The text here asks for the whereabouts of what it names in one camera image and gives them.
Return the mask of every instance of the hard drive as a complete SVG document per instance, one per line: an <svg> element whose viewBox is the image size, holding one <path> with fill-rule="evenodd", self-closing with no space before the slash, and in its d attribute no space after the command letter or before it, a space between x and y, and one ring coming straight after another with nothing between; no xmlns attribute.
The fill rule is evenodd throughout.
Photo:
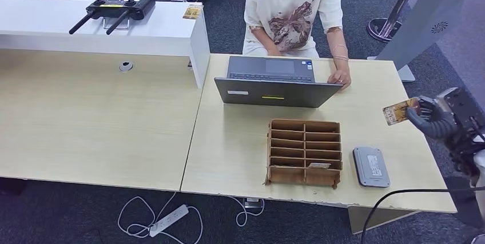
<svg viewBox="0 0 485 244"><path fill-rule="evenodd" d="M353 160L359 183L364 187L389 187L389 175L385 168L382 152L373 147L355 147Z"/></svg>

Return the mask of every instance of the white counter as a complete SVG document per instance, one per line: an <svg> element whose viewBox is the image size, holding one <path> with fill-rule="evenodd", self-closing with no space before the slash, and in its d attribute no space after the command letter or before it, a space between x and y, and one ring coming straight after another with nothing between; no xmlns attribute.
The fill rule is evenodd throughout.
<svg viewBox="0 0 485 244"><path fill-rule="evenodd" d="M189 5L200 3L157 2L143 20L131 21L130 30L106 35L102 19L90 19L69 35L92 2L0 0L0 49L187 56L202 88L210 54L204 13L182 18Z"/></svg>

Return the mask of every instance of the laptop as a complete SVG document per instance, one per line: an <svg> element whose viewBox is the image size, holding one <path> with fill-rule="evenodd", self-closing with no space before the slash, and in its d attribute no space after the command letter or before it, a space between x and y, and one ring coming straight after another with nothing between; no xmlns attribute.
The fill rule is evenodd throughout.
<svg viewBox="0 0 485 244"><path fill-rule="evenodd" d="M316 83L310 59L230 57L226 78L215 78L224 103L318 108L342 84Z"/></svg>

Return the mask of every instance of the woman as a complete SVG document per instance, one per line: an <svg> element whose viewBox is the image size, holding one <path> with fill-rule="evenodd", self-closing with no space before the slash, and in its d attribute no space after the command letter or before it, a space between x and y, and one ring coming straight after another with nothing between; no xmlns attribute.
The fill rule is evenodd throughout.
<svg viewBox="0 0 485 244"><path fill-rule="evenodd" d="M341 0L246 0L247 24L242 53L318 58L311 36L317 13L327 34L336 71L329 83L351 84L342 31Z"/></svg>

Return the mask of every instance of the graphic print t-shirt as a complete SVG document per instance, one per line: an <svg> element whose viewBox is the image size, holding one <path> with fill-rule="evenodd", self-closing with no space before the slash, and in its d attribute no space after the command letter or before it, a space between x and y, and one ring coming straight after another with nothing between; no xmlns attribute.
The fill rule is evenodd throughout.
<svg viewBox="0 0 485 244"><path fill-rule="evenodd" d="M323 28L342 26L341 0L246 0L245 40L258 40L250 27L262 27L280 51L304 50L315 46L311 31L320 14Z"/></svg>

